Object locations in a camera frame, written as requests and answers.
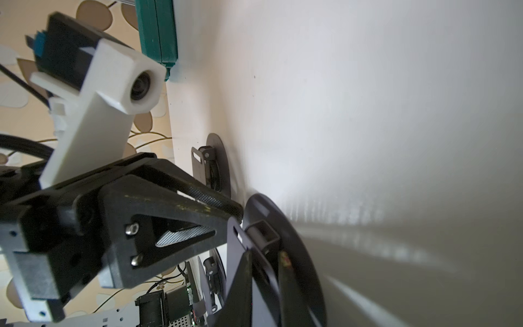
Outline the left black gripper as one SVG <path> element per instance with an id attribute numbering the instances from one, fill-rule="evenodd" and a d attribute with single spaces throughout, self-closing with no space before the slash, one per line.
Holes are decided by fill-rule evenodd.
<path id="1" fill-rule="evenodd" d="M 223 245 L 243 209 L 172 162 L 139 153 L 51 187 L 45 162 L 1 169 L 1 249 L 27 319 L 60 322 L 95 277 L 133 288 Z"/>

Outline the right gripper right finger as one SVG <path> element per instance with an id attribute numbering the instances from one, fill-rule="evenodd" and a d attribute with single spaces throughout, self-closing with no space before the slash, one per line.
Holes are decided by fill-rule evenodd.
<path id="1" fill-rule="evenodd" d="M 278 282 L 282 326 L 314 327 L 315 323 L 287 252 L 279 252 Z"/>

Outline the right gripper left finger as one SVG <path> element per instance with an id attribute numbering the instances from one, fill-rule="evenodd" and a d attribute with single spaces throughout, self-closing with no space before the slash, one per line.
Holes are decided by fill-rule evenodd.
<path id="1" fill-rule="evenodd" d="M 226 300 L 212 326 L 252 326 L 253 253 L 246 250 L 227 256 L 228 282 Z"/>

